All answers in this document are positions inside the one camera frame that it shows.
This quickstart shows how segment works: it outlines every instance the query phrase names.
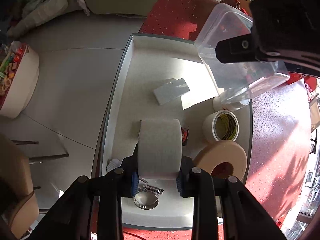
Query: red table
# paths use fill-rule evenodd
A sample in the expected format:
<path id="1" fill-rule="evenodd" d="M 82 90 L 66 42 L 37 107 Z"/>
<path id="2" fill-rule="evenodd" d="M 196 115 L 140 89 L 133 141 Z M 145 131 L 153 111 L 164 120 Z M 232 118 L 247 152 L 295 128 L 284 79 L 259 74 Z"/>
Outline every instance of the red table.
<path id="1" fill-rule="evenodd" d="M 194 41 L 216 4 L 215 0 L 158 0 L 139 32 Z M 282 85 L 254 98 L 252 115 L 252 153 L 245 185 L 276 220 L 294 206 L 307 166 L 311 124 L 303 82 Z M 189 240 L 191 236 L 190 230 L 125 231 L 145 239 Z M 222 226 L 219 236 L 223 239 Z"/>

